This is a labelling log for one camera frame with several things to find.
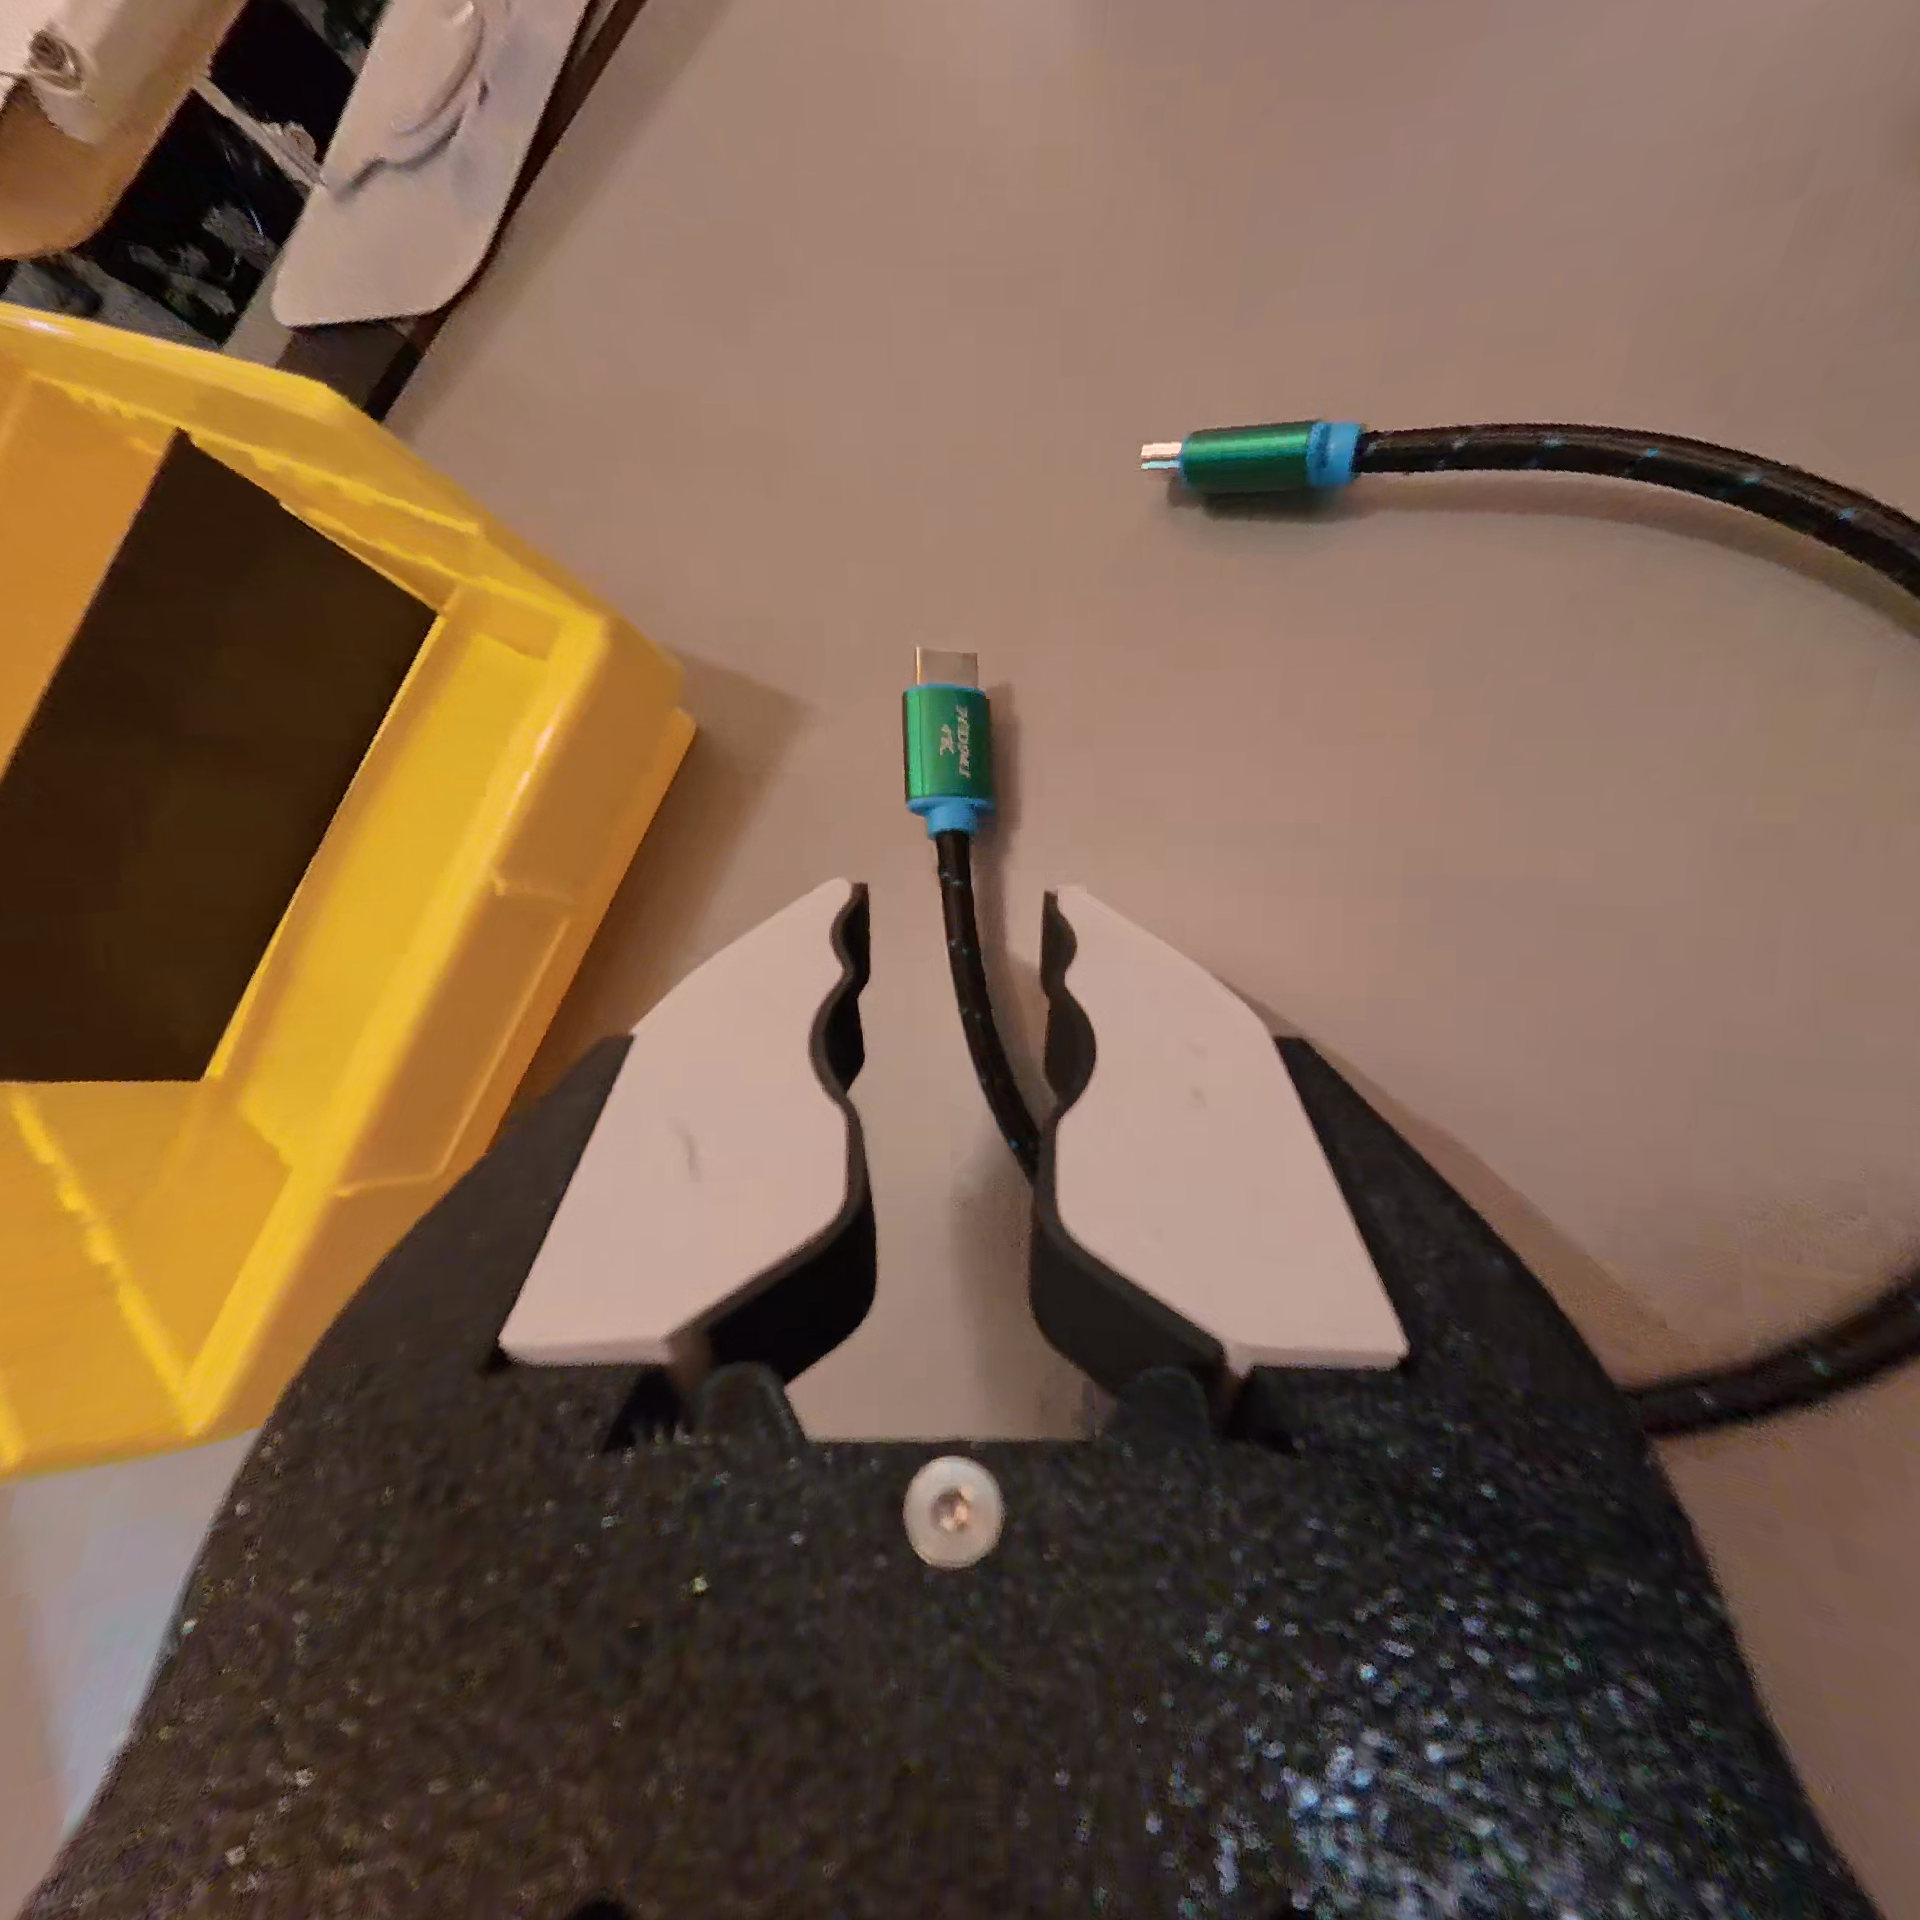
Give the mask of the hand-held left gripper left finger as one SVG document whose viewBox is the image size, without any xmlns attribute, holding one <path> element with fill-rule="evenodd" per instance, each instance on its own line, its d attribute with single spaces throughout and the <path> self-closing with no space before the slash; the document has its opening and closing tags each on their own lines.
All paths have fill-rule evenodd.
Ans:
<svg viewBox="0 0 1920 1920">
<path fill-rule="evenodd" d="M 635 1022 L 499 1336 L 509 1361 L 793 1384 L 849 1339 L 878 1287 L 849 1099 L 868 976 L 868 889 L 825 881 Z"/>
</svg>

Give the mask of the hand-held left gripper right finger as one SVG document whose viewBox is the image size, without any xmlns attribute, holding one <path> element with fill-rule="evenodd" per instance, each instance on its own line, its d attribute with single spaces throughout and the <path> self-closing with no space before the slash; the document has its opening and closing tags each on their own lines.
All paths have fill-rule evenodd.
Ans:
<svg viewBox="0 0 1920 1920">
<path fill-rule="evenodd" d="M 1398 1370 L 1407 1336 L 1260 1014 L 1079 886 L 1047 897 L 1040 960 L 1047 1344 L 1100 1388 Z"/>
</svg>

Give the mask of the yellow plastic bin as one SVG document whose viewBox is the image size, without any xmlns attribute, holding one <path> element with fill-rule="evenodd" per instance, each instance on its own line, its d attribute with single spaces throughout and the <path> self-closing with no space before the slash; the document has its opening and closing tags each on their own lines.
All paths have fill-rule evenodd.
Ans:
<svg viewBox="0 0 1920 1920">
<path fill-rule="evenodd" d="M 484 1153 L 694 728 L 327 387 L 4 305 L 4 1480 L 256 1427 Z"/>
</svg>

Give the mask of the white moulded tray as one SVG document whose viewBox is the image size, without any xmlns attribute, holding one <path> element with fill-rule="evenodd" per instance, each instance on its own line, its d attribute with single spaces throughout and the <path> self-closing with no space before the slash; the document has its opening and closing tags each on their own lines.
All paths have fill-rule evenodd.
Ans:
<svg viewBox="0 0 1920 1920">
<path fill-rule="evenodd" d="M 278 255 L 286 330 L 414 320 L 479 273 L 587 2 L 393 2 Z"/>
</svg>

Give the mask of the cardboard box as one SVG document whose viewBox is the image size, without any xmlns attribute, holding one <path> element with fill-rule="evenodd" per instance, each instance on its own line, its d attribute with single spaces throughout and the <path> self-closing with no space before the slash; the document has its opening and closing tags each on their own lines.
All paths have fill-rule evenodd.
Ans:
<svg viewBox="0 0 1920 1920">
<path fill-rule="evenodd" d="M 105 224 L 240 11 L 240 2 L 3 4 L 4 262 L 72 250 Z"/>
</svg>

